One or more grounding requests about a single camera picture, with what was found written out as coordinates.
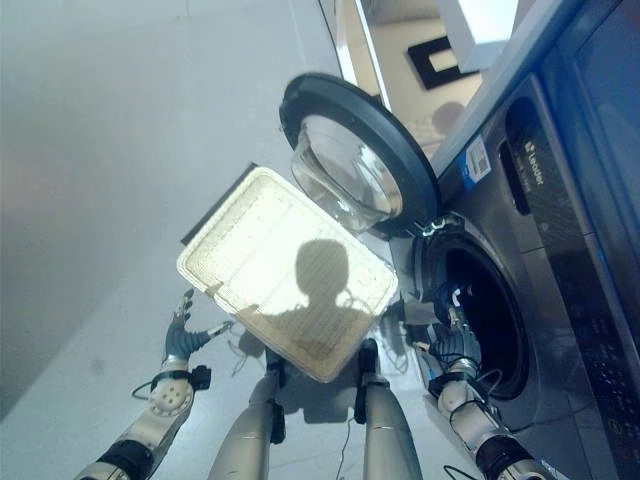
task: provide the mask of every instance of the robot leg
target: robot leg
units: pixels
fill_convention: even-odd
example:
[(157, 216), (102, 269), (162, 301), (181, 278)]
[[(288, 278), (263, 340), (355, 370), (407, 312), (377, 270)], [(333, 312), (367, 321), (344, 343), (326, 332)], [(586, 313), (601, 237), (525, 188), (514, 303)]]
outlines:
[(366, 422), (364, 480), (422, 480), (411, 430), (389, 382), (376, 374), (378, 347), (367, 339), (358, 363), (362, 376), (356, 397), (355, 420)]
[(218, 450), (209, 480), (266, 480), (269, 447), (284, 440), (284, 412), (275, 403), (281, 371), (268, 369), (253, 389), (249, 406), (236, 419)]

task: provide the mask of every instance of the label sticker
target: label sticker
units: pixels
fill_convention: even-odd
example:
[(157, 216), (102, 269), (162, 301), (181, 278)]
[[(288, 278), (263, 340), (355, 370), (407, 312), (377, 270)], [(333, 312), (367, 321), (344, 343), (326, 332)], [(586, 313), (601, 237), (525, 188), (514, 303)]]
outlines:
[(467, 149), (460, 153), (458, 164), (462, 170), (464, 186), (467, 190), (471, 190), (476, 183), (491, 172), (491, 163), (482, 135), (474, 138)]

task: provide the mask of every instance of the robotic hand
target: robotic hand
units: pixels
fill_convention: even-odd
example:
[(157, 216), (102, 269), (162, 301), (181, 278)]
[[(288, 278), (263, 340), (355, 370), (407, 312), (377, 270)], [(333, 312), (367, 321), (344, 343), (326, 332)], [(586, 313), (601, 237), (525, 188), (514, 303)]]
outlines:
[(232, 322), (202, 332), (187, 332), (193, 290), (187, 291), (167, 330), (160, 372), (151, 382), (147, 408), (96, 462), (75, 480), (145, 480), (156, 470), (178, 429), (189, 417), (196, 390), (206, 390), (211, 370), (204, 365), (189, 372), (189, 357)]
[(429, 382), (429, 392), (438, 399), (438, 410), (449, 420), (476, 465), (488, 480), (551, 480), (551, 473), (533, 457), (502, 424), (497, 408), (478, 382), (481, 351), (453, 292), (448, 309), (450, 328), (431, 339), (430, 345), (417, 344), (435, 357), (442, 375)]

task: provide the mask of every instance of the plastic tray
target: plastic tray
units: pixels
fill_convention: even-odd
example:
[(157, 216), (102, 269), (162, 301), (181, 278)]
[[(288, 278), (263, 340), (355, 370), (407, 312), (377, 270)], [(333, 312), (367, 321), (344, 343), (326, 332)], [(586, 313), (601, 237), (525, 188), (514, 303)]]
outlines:
[(339, 374), (397, 288), (385, 262), (263, 167), (229, 193), (178, 271), (321, 382)]

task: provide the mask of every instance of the floor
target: floor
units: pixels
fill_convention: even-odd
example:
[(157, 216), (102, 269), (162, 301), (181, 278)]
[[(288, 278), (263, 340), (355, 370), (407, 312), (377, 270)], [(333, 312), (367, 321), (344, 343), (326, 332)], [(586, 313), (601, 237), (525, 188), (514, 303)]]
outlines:
[[(72, 478), (143, 409), (129, 392), (155, 374), (188, 288), (179, 239), (250, 162), (291, 178), (283, 89), (300, 72), (338, 67), (311, 0), (2, 9), (0, 477)], [(225, 319), (196, 296), (192, 328)], [(154, 479), (207, 478), (264, 371), (258, 353), (239, 356), (241, 334), (192, 356), (213, 368), (212, 388), (197, 394)], [(381, 361), (425, 478), (444, 478), (445, 463), (475, 472), (426, 399), (415, 357)], [(331, 423), (311, 406), (289, 410), (272, 478), (335, 478), (348, 426), (340, 476), (361, 477), (364, 429), (346, 422), (351, 410)]]

